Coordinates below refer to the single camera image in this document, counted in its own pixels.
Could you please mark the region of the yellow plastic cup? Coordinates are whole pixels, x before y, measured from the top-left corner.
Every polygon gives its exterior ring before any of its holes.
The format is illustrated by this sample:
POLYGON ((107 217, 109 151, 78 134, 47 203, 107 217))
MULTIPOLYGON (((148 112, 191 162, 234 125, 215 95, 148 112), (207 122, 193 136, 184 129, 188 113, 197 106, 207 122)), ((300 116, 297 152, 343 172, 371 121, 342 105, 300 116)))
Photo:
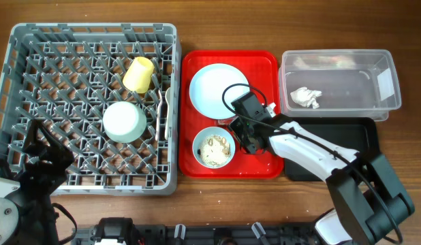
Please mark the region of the yellow plastic cup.
POLYGON ((143 56, 136 57, 124 75, 124 87, 140 94, 147 92, 154 69, 154 64, 150 59, 143 56))

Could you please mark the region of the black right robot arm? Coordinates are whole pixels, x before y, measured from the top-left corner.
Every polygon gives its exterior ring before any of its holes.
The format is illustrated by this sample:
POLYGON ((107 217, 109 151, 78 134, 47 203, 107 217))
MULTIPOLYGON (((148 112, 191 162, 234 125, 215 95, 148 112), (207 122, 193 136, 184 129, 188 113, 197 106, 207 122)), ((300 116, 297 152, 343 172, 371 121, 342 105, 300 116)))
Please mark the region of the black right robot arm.
POLYGON ((236 115, 229 128, 247 153, 268 151, 326 183, 334 206, 313 226, 324 244, 402 243, 399 224, 415 206, 384 154, 361 154, 324 140, 275 114, 252 92, 226 108, 236 115))

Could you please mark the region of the light green bowl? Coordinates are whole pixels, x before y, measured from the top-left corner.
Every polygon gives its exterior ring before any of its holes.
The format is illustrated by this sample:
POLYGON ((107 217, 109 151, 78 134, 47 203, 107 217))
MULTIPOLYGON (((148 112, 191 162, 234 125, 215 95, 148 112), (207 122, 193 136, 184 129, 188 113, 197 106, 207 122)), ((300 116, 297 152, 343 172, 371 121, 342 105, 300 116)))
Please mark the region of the light green bowl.
POLYGON ((146 130, 146 115, 137 105, 126 101, 109 105, 103 113, 102 124, 106 135, 119 143, 137 140, 146 130))

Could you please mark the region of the light blue plate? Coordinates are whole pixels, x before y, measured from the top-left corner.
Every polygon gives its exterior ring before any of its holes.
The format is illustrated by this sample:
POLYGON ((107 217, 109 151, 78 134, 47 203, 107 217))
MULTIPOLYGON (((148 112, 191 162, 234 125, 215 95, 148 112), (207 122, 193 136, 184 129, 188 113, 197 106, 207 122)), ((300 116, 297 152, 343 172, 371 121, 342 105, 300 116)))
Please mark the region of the light blue plate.
POLYGON ((247 78, 237 68, 215 63, 201 68, 189 85, 189 97, 194 108, 203 116, 215 120, 235 116, 222 100, 223 91, 233 84, 248 84, 247 78))

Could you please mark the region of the blue bowl with rice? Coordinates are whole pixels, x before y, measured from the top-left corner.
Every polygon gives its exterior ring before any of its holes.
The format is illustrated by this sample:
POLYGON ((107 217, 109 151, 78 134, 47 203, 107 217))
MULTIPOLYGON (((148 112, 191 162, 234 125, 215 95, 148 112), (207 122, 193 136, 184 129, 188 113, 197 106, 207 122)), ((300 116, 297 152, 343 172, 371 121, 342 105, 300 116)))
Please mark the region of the blue bowl with rice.
POLYGON ((219 169, 234 158, 236 144, 229 131, 221 127, 207 127, 195 136, 192 152, 200 165, 219 169))

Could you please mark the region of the white plastic fork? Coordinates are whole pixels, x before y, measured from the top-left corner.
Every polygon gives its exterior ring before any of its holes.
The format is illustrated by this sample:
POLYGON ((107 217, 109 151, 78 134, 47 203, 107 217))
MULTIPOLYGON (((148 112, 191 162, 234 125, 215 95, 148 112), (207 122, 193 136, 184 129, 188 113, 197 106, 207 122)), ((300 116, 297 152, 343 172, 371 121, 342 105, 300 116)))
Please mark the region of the white plastic fork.
POLYGON ((157 119, 156 119, 156 130, 155 130, 155 140, 158 142, 160 138, 160 119, 161 119, 161 107, 163 103, 161 89, 158 89, 159 102, 157 104, 157 119))

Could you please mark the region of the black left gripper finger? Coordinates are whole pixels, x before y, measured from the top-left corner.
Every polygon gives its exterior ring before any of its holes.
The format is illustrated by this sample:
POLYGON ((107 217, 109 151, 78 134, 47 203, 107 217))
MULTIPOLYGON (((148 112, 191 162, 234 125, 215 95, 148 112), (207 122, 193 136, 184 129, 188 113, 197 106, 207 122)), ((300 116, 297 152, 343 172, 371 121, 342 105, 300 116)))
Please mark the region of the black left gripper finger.
POLYGON ((23 152, 41 152, 43 149, 43 143, 37 138, 37 132, 40 128, 40 122, 38 120, 31 120, 28 124, 27 135, 24 140, 22 147, 23 152))
POLYGON ((58 140, 42 122, 39 122, 39 130, 42 132, 42 135, 46 138, 51 147, 61 150, 65 149, 65 145, 58 140))

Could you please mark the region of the white tissue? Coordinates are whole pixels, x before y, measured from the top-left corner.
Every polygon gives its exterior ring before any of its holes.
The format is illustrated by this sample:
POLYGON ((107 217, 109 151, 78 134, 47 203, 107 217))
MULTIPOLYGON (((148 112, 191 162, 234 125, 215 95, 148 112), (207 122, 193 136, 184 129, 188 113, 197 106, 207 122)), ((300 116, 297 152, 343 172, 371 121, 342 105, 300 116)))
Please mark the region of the white tissue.
POLYGON ((313 109, 319 108, 317 98, 322 96, 321 91, 310 90, 307 87, 300 87, 290 93, 292 101, 304 108, 312 107, 313 109))

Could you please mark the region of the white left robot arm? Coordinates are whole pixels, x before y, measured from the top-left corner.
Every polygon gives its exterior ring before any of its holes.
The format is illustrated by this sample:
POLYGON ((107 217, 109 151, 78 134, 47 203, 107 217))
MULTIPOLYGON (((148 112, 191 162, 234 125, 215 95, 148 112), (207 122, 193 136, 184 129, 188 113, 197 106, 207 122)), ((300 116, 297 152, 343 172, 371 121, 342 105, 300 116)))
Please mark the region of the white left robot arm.
POLYGON ((77 225, 73 216, 50 195, 67 179, 73 152, 39 120, 28 124, 22 151, 37 158, 25 163, 18 174, 0 158, 0 244, 66 244, 76 237, 59 239, 56 221, 63 213, 77 225))

